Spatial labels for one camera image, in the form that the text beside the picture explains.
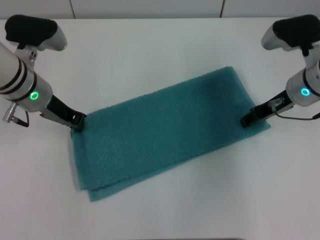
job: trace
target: teal towel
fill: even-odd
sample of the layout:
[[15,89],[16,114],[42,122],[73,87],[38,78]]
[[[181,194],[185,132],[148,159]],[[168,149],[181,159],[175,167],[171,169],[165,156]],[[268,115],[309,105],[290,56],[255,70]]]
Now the teal towel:
[[80,188],[96,201],[270,128],[241,126],[254,106],[225,67],[90,113],[71,132]]

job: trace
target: white tabletop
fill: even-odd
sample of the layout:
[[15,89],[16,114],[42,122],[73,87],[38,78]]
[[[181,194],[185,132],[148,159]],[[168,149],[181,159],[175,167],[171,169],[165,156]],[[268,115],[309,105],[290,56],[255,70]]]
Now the white tabletop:
[[[57,20],[68,46],[39,52],[35,70],[86,114],[225,66],[261,104],[304,67],[298,50],[261,47],[276,20]],[[0,41],[14,50],[4,25]],[[0,98],[1,114],[8,106]],[[319,111],[316,103],[283,114]],[[320,120],[268,122],[257,136],[93,203],[73,177],[68,127],[38,113],[29,128],[0,122],[0,239],[319,239]]]

